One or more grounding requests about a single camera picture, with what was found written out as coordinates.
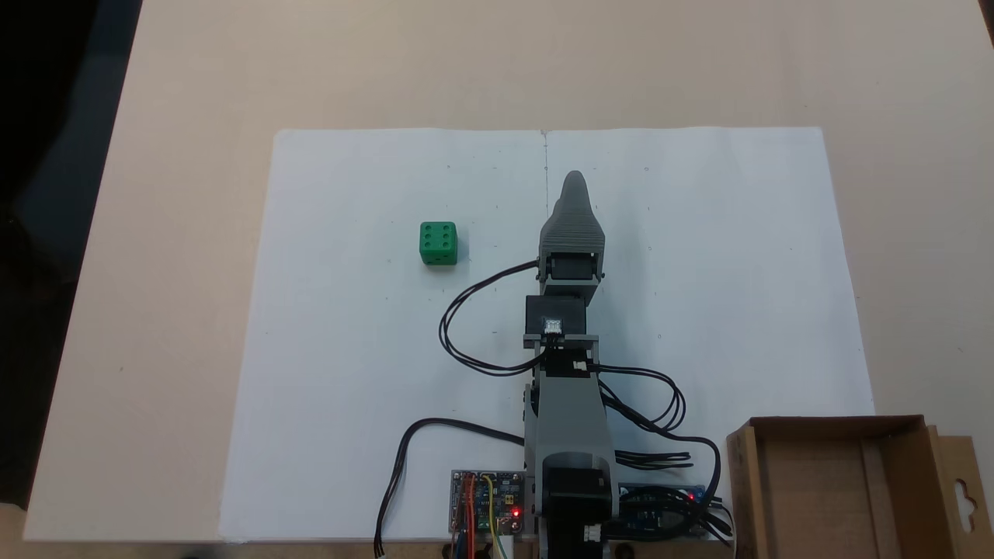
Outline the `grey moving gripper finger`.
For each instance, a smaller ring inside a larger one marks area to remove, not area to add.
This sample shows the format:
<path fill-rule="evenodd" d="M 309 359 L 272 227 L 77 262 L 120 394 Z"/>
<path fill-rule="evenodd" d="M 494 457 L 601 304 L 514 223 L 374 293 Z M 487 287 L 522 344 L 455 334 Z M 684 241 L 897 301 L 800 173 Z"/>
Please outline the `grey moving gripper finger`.
<path fill-rule="evenodd" d="M 569 172 L 551 215 L 540 230 L 539 255 L 575 252 L 602 255 L 606 234 L 594 216 L 586 178 L 578 170 Z"/>

